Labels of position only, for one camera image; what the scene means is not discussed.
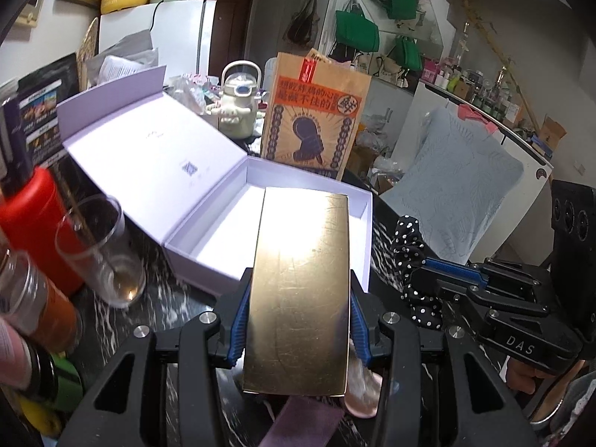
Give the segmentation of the right hand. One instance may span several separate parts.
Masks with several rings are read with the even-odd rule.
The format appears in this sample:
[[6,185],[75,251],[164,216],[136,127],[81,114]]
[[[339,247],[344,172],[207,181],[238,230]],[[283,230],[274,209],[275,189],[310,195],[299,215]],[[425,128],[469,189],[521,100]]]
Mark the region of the right hand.
[[[559,378],[554,383],[549,394],[538,405],[538,408],[531,417],[531,421],[541,422],[556,410],[556,407],[565,397],[570,382],[578,375],[585,363],[585,360],[579,360],[565,376]],[[551,379],[552,375],[526,365],[514,358],[509,358],[507,361],[505,380],[511,390],[534,394],[537,380]]]

